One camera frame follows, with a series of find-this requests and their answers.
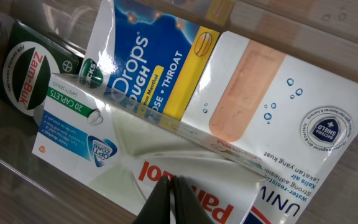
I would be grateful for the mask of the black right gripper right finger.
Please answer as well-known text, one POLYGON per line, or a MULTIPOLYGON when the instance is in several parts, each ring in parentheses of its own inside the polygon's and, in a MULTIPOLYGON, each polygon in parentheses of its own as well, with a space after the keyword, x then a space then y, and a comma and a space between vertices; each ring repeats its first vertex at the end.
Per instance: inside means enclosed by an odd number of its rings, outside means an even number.
POLYGON ((173 178, 176 224, 213 224, 184 177, 173 178))

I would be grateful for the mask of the white Panadol caplet box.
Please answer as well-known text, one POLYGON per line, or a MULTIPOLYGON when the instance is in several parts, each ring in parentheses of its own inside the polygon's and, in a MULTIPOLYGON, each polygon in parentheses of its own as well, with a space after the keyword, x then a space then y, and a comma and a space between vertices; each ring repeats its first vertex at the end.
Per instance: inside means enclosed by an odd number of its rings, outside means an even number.
POLYGON ((138 214, 163 177, 184 177, 215 223, 242 223, 264 177, 133 113, 137 103, 53 74, 33 153, 138 214))

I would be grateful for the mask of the white Hansaplast plaster box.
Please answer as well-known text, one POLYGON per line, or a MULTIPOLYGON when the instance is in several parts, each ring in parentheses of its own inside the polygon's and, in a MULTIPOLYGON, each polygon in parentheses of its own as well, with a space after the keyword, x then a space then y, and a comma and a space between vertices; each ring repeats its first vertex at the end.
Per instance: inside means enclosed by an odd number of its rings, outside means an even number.
POLYGON ((181 120, 260 157, 246 223, 295 223, 358 134, 358 83, 226 31, 181 120))

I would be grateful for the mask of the green Zam-Buk ointment box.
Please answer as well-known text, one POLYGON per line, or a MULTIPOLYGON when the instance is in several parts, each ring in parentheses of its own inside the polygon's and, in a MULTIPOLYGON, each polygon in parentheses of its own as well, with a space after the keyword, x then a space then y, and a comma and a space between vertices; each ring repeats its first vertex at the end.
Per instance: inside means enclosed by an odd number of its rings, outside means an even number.
POLYGON ((0 72, 0 99, 33 117, 44 104, 51 74, 76 74, 80 64, 74 53, 16 20, 0 72))

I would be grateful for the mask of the blue VapoDrops lozenge box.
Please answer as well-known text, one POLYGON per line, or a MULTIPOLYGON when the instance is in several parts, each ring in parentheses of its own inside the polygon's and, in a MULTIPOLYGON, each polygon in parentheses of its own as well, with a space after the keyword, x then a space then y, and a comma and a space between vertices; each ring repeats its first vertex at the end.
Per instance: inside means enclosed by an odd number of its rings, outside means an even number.
POLYGON ((180 120, 219 32, 138 1, 102 0, 79 78, 180 120))

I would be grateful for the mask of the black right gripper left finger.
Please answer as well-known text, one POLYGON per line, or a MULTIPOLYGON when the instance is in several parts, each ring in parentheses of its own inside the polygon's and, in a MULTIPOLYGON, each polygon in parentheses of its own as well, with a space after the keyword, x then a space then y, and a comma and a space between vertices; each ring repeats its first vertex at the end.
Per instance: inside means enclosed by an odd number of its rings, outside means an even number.
POLYGON ((170 180, 167 176, 156 183, 132 224, 170 224, 170 180))

